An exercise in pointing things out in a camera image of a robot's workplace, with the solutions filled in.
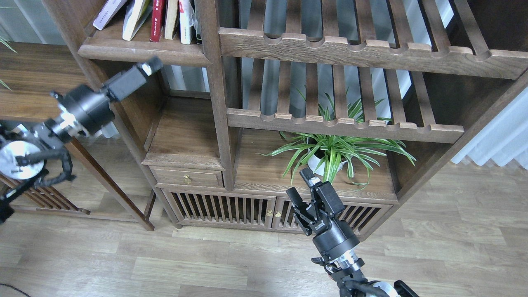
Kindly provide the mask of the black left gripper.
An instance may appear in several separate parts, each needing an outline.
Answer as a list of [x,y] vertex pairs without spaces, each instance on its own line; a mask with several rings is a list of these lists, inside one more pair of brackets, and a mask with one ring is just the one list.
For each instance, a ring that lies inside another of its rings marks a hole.
[[115,118],[110,109],[111,102],[124,100],[143,86],[147,77],[162,68],[161,59],[153,56],[147,62],[118,73],[98,91],[80,85],[64,96],[51,92],[51,96],[58,100],[62,113],[50,122],[50,129],[60,139],[95,134]]

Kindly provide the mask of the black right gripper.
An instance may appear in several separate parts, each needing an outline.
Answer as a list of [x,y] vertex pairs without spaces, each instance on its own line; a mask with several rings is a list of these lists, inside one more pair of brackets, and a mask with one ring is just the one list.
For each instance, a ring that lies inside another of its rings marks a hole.
[[338,219],[345,206],[332,184],[322,183],[309,167],[299,173],[309,186],[311,203],[305,203],[295,187],[286,193],[292,201],[297,224],[307,236],[314,234],[313,243],[321,257],[311,261],[321,266],[363,266],[364,261],[354,252],[358,237],[347,222]]

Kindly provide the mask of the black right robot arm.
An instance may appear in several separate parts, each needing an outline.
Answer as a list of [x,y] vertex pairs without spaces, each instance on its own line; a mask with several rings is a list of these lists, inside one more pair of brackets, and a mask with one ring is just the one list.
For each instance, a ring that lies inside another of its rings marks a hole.
[[313,243],[320,257],[312,262],[322,266],[338,286],[341,297],[415,297],[417,294],[401,280],[394,284],[369,281],[361,271],[362,258],[355,254],[359,244],[351,227],[338,215],[345,207],[332,184],[322,182],[309,168],[300,175],[309,186],[311,202],[305,203],[296,188],[287,190],[294,218],[305,235],[314,235]]

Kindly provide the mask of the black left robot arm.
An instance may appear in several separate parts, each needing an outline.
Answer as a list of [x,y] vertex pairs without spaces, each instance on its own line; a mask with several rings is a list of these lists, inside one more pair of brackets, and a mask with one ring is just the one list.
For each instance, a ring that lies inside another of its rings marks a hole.
[[10,203],[29,188],[74,180],[71,156],[65,145],[80,135],[93,135],[112,122],[115,115],[111,103],[124,100],[162,67],[161,59],[153,56],[147,62],[117,73],[100,90],[79,85],[65,95],[51,92],[61,109],[57,118],[50,118],[31,129],[19,125],[18,132],[2,127],[1,173],[21,180],[21,184],[1,195],[1,222],[14,213]]

